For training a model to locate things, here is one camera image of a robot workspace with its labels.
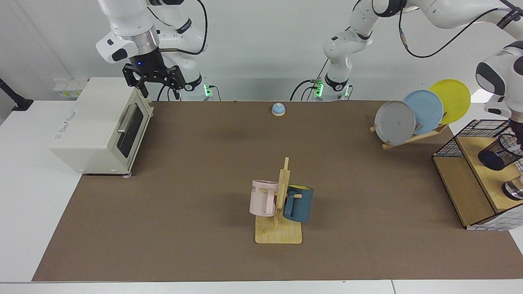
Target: mug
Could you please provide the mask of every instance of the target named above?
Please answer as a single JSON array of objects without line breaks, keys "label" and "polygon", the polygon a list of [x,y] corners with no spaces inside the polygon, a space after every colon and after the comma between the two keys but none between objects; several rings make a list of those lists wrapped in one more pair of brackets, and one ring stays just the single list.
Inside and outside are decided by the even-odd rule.
[{"label": "mug", "polygon": [[313,192],[314,190],[309,187],[289,185],[283,217],[291,221],[307,222],[311,213]]},{"label": "mug", "polygon": [[274,216],[276,212],[275,193],[277,191],[278,183],[267,180],[254,180],[249,211],[255,216]]}]

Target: power outlet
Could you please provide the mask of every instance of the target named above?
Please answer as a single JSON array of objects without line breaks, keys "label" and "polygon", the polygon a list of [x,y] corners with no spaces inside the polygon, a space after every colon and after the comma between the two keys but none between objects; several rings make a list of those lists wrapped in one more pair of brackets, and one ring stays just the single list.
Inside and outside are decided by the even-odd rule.
[{"label": "power outlet", "polygon": [[74,79],[69,81],[55,81],[54,92],[59,98],[76,100],[84,90],[89,80]]}]

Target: blue mug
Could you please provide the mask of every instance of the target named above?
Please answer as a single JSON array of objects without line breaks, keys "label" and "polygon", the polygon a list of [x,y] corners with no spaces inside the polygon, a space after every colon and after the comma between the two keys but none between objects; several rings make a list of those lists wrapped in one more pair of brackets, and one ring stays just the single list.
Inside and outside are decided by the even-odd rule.
[{"label": "blue mug", "polygon": [[291,221],[307,222],[311,213],[312,195],[314,190],[300,185],[289,185],[287,198],[283,208],[283,217]]}]

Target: white wall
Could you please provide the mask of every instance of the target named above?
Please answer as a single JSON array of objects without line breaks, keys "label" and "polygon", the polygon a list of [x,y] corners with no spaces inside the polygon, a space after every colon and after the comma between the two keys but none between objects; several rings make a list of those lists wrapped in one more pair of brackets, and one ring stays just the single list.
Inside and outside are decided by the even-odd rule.
[{"label": "white wall", "polygon": [[[222,98],[243,100],[288,99],[297,82],[316,78],[325,61],[323,41],[349,25],[356,0],[204,2],[210,27],[201,69],[211,84],[222,84]],[[202,27],[198,3],[187,0],[184,7]],[[444,78],[462,80],[474,92],[477,64],[513,41],[494,25],[478,24],[443,53],[420,60],[403,49],[397,20],[380,20],[373,45],[352,58],[354,98],[402,99]],[[53,79],[121,75],[122,64],[107,64],[96,52],[95,43],[109,31],[96,0],[0,0],[0,26],[0,76],[28,98],[54,99]],[[403,28],[419,54],[457,32],[433,27],[420,12],[406,14]],[[277,91],[268,95],[263,85]]]},{"label": "white wall", "polygon": [[14,105],[15,103],[3,91],[0,91],[0,124],[11,113]]}]

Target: black cup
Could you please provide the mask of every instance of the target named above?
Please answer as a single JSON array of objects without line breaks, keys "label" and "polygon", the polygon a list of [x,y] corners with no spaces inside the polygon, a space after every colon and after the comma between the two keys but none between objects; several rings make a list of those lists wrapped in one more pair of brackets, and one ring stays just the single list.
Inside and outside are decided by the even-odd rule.
[{"label": "black cup", "polygon": [[520,160],[523,157],[523,151],[518,145],[516,136],[502,134],[477,156],[484,166],[494,171],[501,171]]}]

